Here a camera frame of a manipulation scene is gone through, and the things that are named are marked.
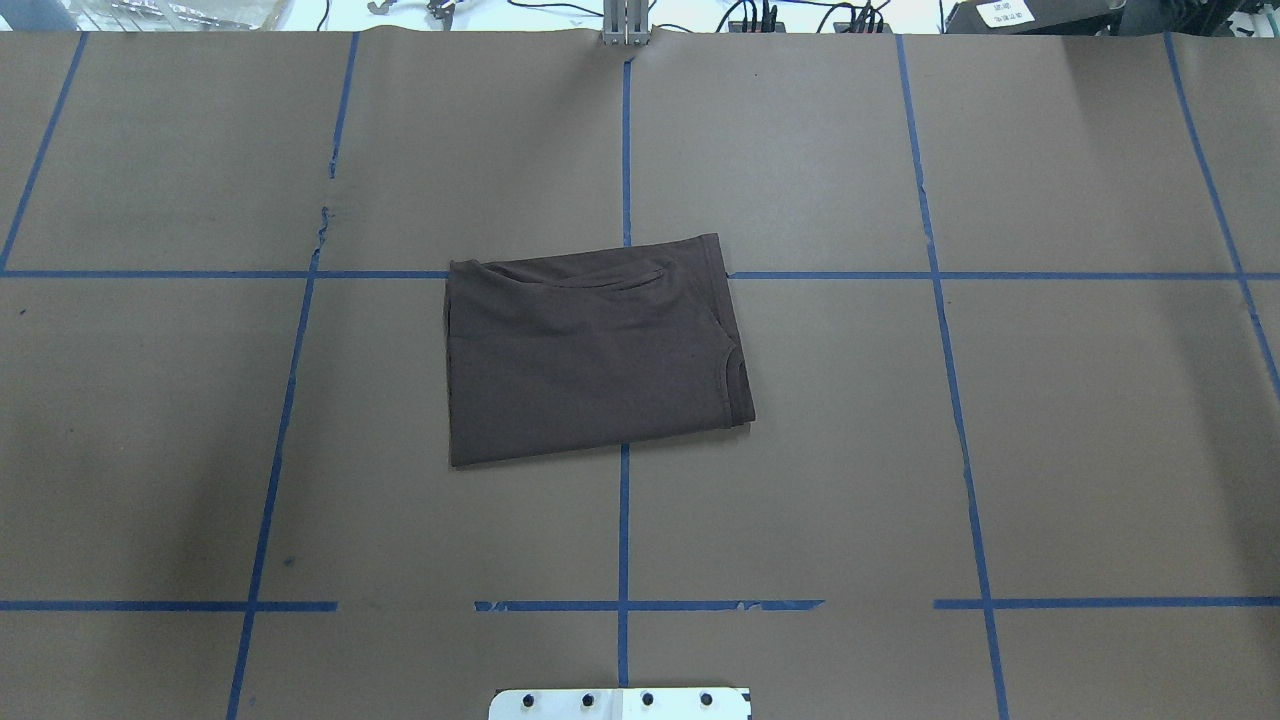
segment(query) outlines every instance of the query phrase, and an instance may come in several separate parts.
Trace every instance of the vertical blue line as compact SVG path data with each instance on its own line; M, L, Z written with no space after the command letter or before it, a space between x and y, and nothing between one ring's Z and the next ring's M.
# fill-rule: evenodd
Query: vertical blue line
M302 310L298 313L298 329L293 336L293 355L289 359L289 379L284 387L284 406L280 409L280 425L275 433L275 454L271 456L271 475L266 483L266 501L262 506L262 524L257 532L257 548L253 552L253 574L248 583L248 606L244 610L244 623L241 625L239 650L236 653L236 671L232 674L232 691L227 701L227 720L236 720L239 712L239 696L244 685L244 666L248 662L248 648L253 639L253 619L257 614L257 598L262 587L262 568L266 564L266 548L271 537L271 518L275 514L275 497L280 487L280 470L284 466L284 438L289 432L293 416L293 397L298 387L298 363L302 359L302 341L307 334L307 320L311 316L311 297L316 287L316 270L320 269L320 250L324 247L325 231L329 228L329 209L320 211L319 243L311 252L311 266L307 269L307 284L302 292Z
M356 72L356 53L360 47L360 33L351 33L351 49L347 51L347 74L342 79L342 100L338 101L338 122L333 126L333 155L329 156L329 179L338 174L338 150L342 147L342 128L347 124L347 100L351 97L351 77Z
M920 161L920 138L915 127L915 108L911 102L911 81L906 69L906 47L902 36L895 35L897 42L897 67L902 79L902 102L906 109L906 127L911 140L911 161L915 165L915 184L920 197L920 222L929 252L929 274L933 282L933 305L938 315L938 332L942 336L942 357L947 368L947 388L951 391L951 416L960 438L960 457L964 466L965 492L969 497L969 532L973 537L973 555L978 566L978 589L982 593L982 614L987 625L987 652L991 656L991 676L996 688L996 711L1000 720L1009 720L1009 698L1005 693L1005 670L1000 660L1000 638L996 633L996 610L991 602L991 579L987 573L987 551L982 541L982 521L978 515L978 492L973 483L973 464L969 460L969 436L964 425L964 409L960 404L960 383L956 379L955 355L951 351L951 327L947 323L946 300L942 295L942 272L938 265L937 246L933 242L933 220L929 217L929 199L924 192L924 165Z
M1280 400L1280 372L1276 370L1276 359L1271 354L1271 343L1267 342L1267 333L1262 329L1262 320L1258 318L1258 306L1253 301L1253 291L1249 288L1249 278L1244 274L1244 264L1240 261L1240 252L1235 247L1235 238L1231 236L1231 225L1226 222L1226 213L1222 210L1222 200L1217 195L1217 184L1213 182L1213 173L1208 168L1204 158L1204 149L1201 146L1199 132L1196 131L1196 120L1192 118L1192 108L1187 102L1187 90L1183 87L1183 74L1178 69L1178 53L1174 51L1174 37L1165 32L1165 53L1169 55L1169 69L1174 76L1174 90L1178 91L1178 104L1183 109L1183 119L1187 122L1187 135L1192 140L1192 150L1196 151L1196 161L1199 163L1201 174L1204 176L1204 187L1208 188L1208 199L1213 204L1213 214L1217 215L1217 227L1222 231L1222 240L1226 241L1226 252L1231 256L1231 268L1235 270L1235 279L1244 295L1244 305L1249 311L1249 323L1253 324L1253 336L1262 348L1262 359L1267 365L1267 374L1271 375L1271 391L1276 400Z
M631 600L631 446L618 452L618 687L630 684L627 630Z
M72 55L72 64L67 68L67 77L63 78L63 90L54 102L54 111L49 115L49 124L45 126L45 136L40 138L40 147L36 150L36 159L31 164L31 173L27 174L27 184L22 188L18 199L18 208L13 213L13 222L9 223L9 234L4 238L4 249L0 250L0 270L9 264L9 254L13 252L13 243L18 240L18 228L22 227L22 217L27 213L27 204L31 193L36 190L36 178L40 177L40 168L45 164L45 154L49 152L49 143L54 140L54 129L58 128L58 119L61 118L63 106L67 105L67 95L72 91L72 81L76 79L76 70L79 69L81 58L84 55L84 44L88 42L88 33L82 32L79 42L76 44L76 53Z
M631 60L622 63L622 247L631 247Z

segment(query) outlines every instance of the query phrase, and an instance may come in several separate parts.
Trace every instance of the white sticker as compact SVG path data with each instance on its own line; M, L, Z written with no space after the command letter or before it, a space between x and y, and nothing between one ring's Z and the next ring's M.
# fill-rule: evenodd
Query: white sticker
M1036 20L1036 15L1032 15L1023 0L1000 0L978 5L978 14L987 27L1020 26Z

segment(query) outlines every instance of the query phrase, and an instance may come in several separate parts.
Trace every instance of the folded cloth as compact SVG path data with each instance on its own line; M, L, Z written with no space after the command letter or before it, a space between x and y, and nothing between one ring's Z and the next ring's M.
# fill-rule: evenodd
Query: folded cloth
M755 419L719 238L449 263L449 464Z

